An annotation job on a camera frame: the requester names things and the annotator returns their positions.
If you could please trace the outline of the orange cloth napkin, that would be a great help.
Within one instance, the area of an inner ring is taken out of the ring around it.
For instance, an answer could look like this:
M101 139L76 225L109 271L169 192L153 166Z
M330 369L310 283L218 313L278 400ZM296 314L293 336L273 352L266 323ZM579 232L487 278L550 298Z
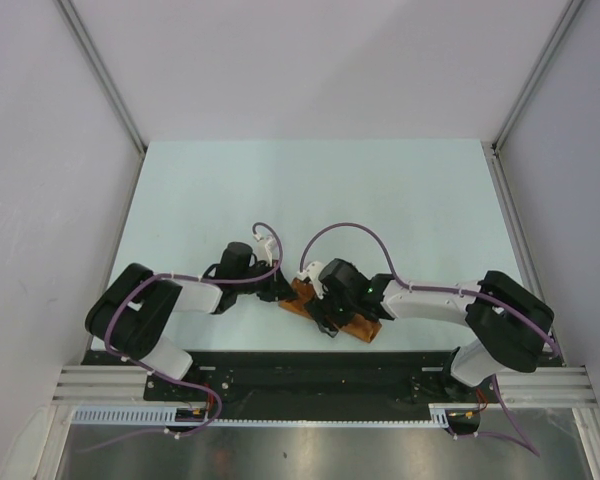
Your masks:
M295 315L313 320L318 329L335 337L344 332L365 343L371 343L382 328L380 322L372 322L359 314L354 314L346 325L338 325L335 314L326 313L313 285L294 278L290 284L292 294L278 301L278 306Z

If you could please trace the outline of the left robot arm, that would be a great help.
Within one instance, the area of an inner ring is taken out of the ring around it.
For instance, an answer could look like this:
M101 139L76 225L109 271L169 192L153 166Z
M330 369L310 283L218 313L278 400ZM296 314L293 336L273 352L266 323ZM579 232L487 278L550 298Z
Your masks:
M85 328L123 357L166 375L166 387L177 398L194 397L200 374L190 354L164 335L174 312L220 315L241 295L264 302L293 299L295 293L280 271L277 240L255 236L256 245L230 242L218 263L200 277L158 277L149 268L128 265L89 310Z

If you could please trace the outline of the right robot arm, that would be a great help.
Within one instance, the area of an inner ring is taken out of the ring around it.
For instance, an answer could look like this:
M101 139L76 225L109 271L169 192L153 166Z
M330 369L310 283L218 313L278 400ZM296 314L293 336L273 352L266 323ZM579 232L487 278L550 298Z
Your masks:
M312 289L307 314L328 334L363 319L429 319L461 325L475 339L456 348L443 367L441 388L453 401L464 401L485 379L505 369L536 371L553 311L499 271L453 287L406 282L394 274L365 277L352 263L334 259L300 270L297 284Z

